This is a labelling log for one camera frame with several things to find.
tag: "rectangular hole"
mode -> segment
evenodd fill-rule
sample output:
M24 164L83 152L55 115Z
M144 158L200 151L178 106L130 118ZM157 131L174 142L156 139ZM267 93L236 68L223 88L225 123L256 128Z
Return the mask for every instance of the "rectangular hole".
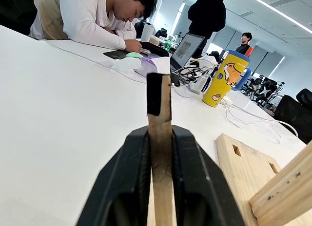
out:
M233 145L233 144L232 144L232 146L234 148L235 154L237 154L238 156L242 157L241 154L240 154L239 148L237 146Z
M270 166L271 166L273 172L274 172L275 174L278 174L278 171L277 171L276 167L274 166L274 164L271 164L270 162L269 162L269 164L270 164Z

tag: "wooden stick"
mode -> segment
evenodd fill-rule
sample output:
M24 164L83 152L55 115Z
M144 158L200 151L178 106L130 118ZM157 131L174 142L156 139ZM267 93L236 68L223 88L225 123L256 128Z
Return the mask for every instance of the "wooden stick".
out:
M147 113L151 147L156 226L173 225L171 80L147 75Z
M250 204L259 226L282 226L311 209L312 142L252 197Z

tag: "blue lid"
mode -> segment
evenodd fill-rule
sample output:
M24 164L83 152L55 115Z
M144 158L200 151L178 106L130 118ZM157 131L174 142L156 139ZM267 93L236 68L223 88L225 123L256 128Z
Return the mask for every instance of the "blue lid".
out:
M230 53L231 55L233 56L236 56L238 58L241 58L243 59L244 61L247 61L248 63L250 62L250 58L248 58L247 56L239 53L239 52L236 52L236 51L233 51L233 50L227 50L228 53Z

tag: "cartoon dog print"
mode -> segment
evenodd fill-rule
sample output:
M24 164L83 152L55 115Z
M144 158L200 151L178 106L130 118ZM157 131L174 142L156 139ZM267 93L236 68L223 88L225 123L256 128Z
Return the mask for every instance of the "cartoon dog print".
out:
M235 68L235 63L230 63L224 66L226 84L233 86L240 76L240 71Z

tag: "beige vest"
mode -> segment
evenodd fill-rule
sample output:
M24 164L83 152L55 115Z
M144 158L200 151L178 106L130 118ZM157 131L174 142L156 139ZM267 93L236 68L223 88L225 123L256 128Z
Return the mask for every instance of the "beige vest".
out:
M43 0L39 12L45 39L69 39L63 32L64 23L60 13L59 0Z

